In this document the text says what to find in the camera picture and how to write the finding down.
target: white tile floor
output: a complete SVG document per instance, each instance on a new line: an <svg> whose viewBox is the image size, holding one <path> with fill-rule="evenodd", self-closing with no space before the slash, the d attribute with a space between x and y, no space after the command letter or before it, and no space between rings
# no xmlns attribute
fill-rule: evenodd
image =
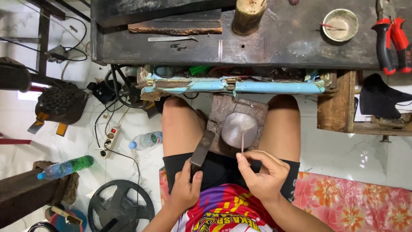
<svg viewBox="0 0 412 232"><path fill-rule="evenodd" d="M37 34L38 15L36 13L11 14L8 26L4 27L5 19L0 20L0 26L7 33L2 36L28 36ZM83 31L80 23L66 21L68 27L75 25L79 38ZM58 25L52 24L50 38L54 44L65 46L75 44L68 33L64 33ZM35 54L15 45L8 46L8 56L34 67ZM63 64L48 63L47 75L60 78ZM95 78L103 78L108 67L102 67L85 62L69 64L64 78L84 87ZM267 102L272 95L240 95L239 97ZM412 139L410 137L391 137L392 143L380 143L382 137L373 135L349 135L316 129L316 97L296 96L302 115L302 155L301 170L312 173L330 175L361 182L403 187L412 189ZM195 109L208 113L211 105L211 94L200 94L198 98L188 101ZM50 160L66 161L86 154L95 157L95 164L80 172L78 197L74 207L87 212L90 194L104 183L126 179L136 182L138 174L132 160L112 155L109 159L99 157L96 142L93 140L91 127L103 105L90 98L82 118L70 125L65 137L55 134L57 123L47 122L36 135L27 132L34 122L34 106L36 102L18 100L17 92L0 91L0 132L8 137L32 139L33 145L1 145L0 148L0 179L7 178L32 168L34 161ZM117 125L126 111L126 107L114 113L110 125ZM158 170L163 166L162 145L136 152L128 148L129 140L141 133L161 130L160 115L148 119L146 114L137 109L130 109L121 123L121 135L114 148L115 151L134 157L139 163L141 177L140 185L149 193L156 212L161 208ZM98 124L98 137L103 134L106 120L101 118ZM44 219L44 208L35 211L22 220L0 231L23 231L35 222Z"/></svg>

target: power strip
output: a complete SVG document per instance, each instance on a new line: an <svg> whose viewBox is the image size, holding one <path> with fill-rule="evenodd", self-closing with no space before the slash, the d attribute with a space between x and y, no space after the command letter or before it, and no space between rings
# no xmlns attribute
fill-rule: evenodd
<svg viewBox="0 0 412 232"><path fill-rule="evenodd" d="M115 147L116 140L119 137L119 134L120 134L120 128L119 127L110 128L109 133L107 133L106 139L104 140L104 145L103 145L103 147L101 147L101 150L104 151L104 152L101 152L100 156L103 159L107 159L107 158L110 157L110 154L112 152L107 150L106 147L110 150L113 150L113 148Z"/></svg>

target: workbench drawer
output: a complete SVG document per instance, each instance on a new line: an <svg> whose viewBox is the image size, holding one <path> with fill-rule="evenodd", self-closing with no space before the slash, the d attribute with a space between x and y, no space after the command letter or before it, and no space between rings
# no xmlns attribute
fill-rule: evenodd
<svg viewBox="0 0 412 232"><path fill-rule="evenodd" d="M403 128L388 128L372 122L354 122L355 82L362 80L362 71L338 70L336 89L318 96L317 128L367 135L412 136L412 122Z"/></svg>

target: pink floral fabric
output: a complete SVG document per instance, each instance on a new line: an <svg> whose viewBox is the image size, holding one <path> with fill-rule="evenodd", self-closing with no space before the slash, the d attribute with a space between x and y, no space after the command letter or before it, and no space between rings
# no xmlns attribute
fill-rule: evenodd
<svg viewBox="0 0 412 232"><path fill-rule="evenodd" d="M169 198L160 170L162 205ZM292 204L336 232L412 231L412 192L394 187L299 172Z"/></svg>

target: person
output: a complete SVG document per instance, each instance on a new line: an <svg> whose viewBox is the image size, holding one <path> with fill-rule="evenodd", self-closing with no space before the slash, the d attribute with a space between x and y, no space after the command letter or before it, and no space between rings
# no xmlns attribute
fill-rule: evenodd
<svg viewBox="0 0 412 232"><path fill-rule="evenodd" d="M276 95L268 105L259 150L236 159L209 152L190 183L190 157L206 120L182 98L165 101L163 160L171 195L144 232L333 231L291 204L300 165L296 99ZM253 170L252 160L261 167Z"/></svg>

